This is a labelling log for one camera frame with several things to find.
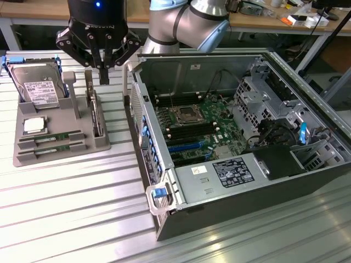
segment orange object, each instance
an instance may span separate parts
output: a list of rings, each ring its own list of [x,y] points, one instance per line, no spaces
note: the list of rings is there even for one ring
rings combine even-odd
[[[288,26],[292,26],[292,22],[288,18],[282,18],[280,19],[284,24],[287,24]]]

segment slotted aluminum surface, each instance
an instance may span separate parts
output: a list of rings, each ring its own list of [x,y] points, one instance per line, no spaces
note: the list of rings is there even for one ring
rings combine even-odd
[[[67,55],[12,52],[8,56],[49,58],[54,54],[63,59],[64,71],[77,72],[75,90],[83,94],[84,69]],[[94,74],[110,151],[14,168],[18,94],[4,70],[1,75],[1,263],[350,260],[351,176],[313,195],[156,242],[123,110],[120,71],[110,72],[109,86],[99,86]]]

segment motherboard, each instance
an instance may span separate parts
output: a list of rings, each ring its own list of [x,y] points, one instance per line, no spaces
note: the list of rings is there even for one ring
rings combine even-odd
[[[231,107],[221,96],[157,98],[154,109],[176,167],[229,158],[246,148]]]

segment desk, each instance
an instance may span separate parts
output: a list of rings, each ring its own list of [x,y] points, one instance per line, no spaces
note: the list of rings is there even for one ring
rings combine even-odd
[[[67,0],[26,0],[25,3],[9,3],[1,1],[0,29],[2,30],[10,50],[20,50],[12,25],[55,25],[67,26],[69,10]],[[283,8],[272,8],[282,14],[287,10]],[[344,18],[346,12],[336,10],[340,18]],[[127,0],[127,20],[130,28],[148,28],[149,23],[149,1]],[[233,32],[258,32],[309,35],[311,29],[303,26],[289,27],[278,19],[254,17],[243,14],[231,14],[230,26]],[[317,28],[314,35],[318,36],[310,51],[302,60],[297,70],[301,70],[312,59],[317,50],[326,41],[331,32],[340,21],[330,21],[327,27]],[[351,23],[344,27],[341,36],[351,36]]]
[[[63,71],[77,73],[75,91],[83,95],[84,68],[62,51],[7,56],[52,58],[56,53]],[[312,195],[157,242],[123,108],[122,73],[110,70],[109,75],[111,85],[96,84],[95,89],[112,148],[16,168],[18,92],[2,70],[1,262],[289,263],[340,262],[350,256],[351,176]],[[98,83],[96,70],[93,77]]]

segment green circuit board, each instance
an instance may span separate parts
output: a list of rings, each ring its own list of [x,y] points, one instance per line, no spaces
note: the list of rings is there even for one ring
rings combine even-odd
[[[201,156],[207,156],[207,161],[219,159],[216,153],[216,148],[221,146],[228,146],[233,156],[240,155],[246,148],[246,140],[242,136],[241,130],[234,122],[231,112],[222,100],[213,102],[210,99],[206,99],[200,104],[184,105],[182,107],[187,106],[192,106],[200,111],[203,119],[199,123],[215,121],[217,127],[219,127],[219,131],[214,134],[198,136],[198,141],[203,142],[203,146],[199,149],[171,153],[171,157],[175,163],[177,161]],[[155,112],[163,132],[165,132],[168,127],[197,124],[180,124],[178,121],[179,117],[177,117],[177,114],[175,113],[175,107],[155,108]]]

